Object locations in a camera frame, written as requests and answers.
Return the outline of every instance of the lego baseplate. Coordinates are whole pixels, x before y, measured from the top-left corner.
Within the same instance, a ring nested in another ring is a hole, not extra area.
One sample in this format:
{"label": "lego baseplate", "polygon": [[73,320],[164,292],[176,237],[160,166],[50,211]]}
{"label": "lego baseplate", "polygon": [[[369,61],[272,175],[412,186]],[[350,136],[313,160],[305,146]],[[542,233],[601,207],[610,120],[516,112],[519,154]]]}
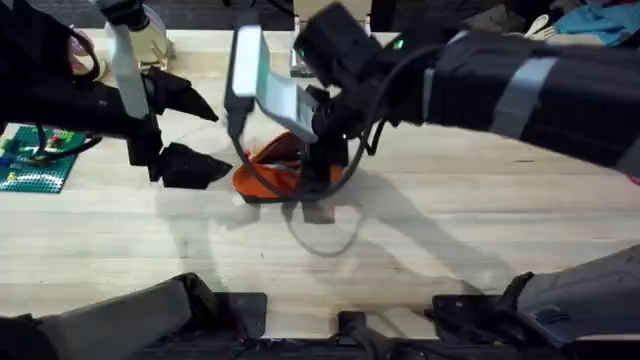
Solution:
{"label": "lego baseplate", "polygon": [[[60,152],[81,145],[86,135],[46,129],[47,151]],[[34,161],[38,148],[35,127],[21,126],[11,139],[0,140],[0,191],[57,194],[62,190],[76,155],[49,163]]]}

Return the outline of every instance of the cloth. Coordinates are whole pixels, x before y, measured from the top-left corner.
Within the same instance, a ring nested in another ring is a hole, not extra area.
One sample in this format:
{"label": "cloth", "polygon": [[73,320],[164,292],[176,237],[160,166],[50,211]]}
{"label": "cloth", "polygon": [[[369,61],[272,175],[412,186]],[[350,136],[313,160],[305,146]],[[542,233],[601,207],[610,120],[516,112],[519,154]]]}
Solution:
{"label": "cloth", "polygon": [[640,30],[640,3],[603,7],[587,4],[560,18],[559,34],[593,34],[606,46],[616,46]]}

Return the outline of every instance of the gray tape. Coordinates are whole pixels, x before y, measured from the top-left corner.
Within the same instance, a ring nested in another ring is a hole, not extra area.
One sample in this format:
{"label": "gray tape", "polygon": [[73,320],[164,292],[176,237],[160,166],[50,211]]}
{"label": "gray tape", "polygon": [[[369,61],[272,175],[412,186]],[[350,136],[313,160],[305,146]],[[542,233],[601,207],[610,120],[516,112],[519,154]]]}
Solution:
{"label": "gray tape", "polygon": [[522,64],[496,105],[492,132],[520,138],[538,103],[547,76],[557,61],[557,58],[535,58]]}
{"label": "gray tape", "polygon": [[616,169],[631,175],[640,177],[640,137],[631,145],[618,162]]}

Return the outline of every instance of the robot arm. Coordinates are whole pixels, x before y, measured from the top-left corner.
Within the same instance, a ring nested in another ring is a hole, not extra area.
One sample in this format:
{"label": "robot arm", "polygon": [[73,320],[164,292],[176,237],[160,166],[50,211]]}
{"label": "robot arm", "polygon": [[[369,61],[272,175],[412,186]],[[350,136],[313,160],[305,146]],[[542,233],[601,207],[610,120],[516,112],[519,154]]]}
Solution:
{"label": "robot arm", "polygon": [[[243,31],[256,26],[259,30],[257,23],[246,20],[238,26],[234,53],[243,51]],[[374,123],[383,119],[381,124],[394,126],[408,121],[494,132],[640,175],[638,52],[552,46],[436,24],[417,24],[383,47],[337,3],[310,19],[294,48],[324,87],[336,86],[340,93],[330,97],[324,90],[308,88],[307,94],[317,101],[309,121],[301,116],[310,106],[300,100],[301,89],[294,98],[264,81],[263,94],[239,93],[236,89],[246,82],[230,71],[225,106],[232,138],[242,132],[242,119],[253,110],[253,100],[258,99],[262,108],[260,97],[268,97],[289,106],[297,103],[305,110],[288,124],[277,120],[309,143],[308,149],[326,153],[331,151],[327,146],[336,144],[326,139],[364,139],[352,167],[363,148],[375,153],[381,125],[374,145],[366,141]],[[256,64],[268,69],[268,57]],[[232,69],[236,65],[232,57]],[[305,136],[299,134],[300,128],[306,129]],[[351,173],[345,171],[345,177]],[[336,190],[332,187],[304,199],[319,200]]]}
{"label": "robot arm", "polygon": [[[126,3],[102,8],[113,21],[109,55],[118,89],[93,82],[96,71],[72,73],[73,30],[24,0],[0,4],[0,130],[16,122],[122,138],[130,164],[148,167],[152,181],[162,177],[165,186],[205,188],[230,166],[184,145],[163,149],[156,116],[170,108],[211,121],[218,117],[189,81],[155,67],[140,72],[128,29],[154,28],[140,15],[139,2]],[[77,39],[92,54],[86,40]]]}

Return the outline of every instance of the wooden table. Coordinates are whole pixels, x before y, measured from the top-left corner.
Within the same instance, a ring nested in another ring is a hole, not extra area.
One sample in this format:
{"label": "wooden table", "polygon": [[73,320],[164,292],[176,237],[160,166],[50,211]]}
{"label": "wooden table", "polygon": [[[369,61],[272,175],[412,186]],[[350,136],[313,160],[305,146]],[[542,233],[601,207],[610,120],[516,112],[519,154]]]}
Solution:
{"label": "wooden table", "polygon": [[[104,50],[101,31],[90,34]],[[228,32],[175,31],[174,72],[223,115]],[[288,34],[269,33],[286,71]],[[167,112],[179,141],[238,164],[223,125]],[[254,114],[256,149],[281,129]],[[438,293],[501,292],[639,242],[640,188],[625,177],[502,139],[434,126],[388,129],[380,153],[309,211],[245,205],[230,176],[207,191],[150,184],[123,141],[79,157],[59,195],[0,193],[0,313],[36,315],[195,271],[216,290],[269,296],[267,335],[326,336],[341,309],[386,333],[428,336],[411,313]]]}

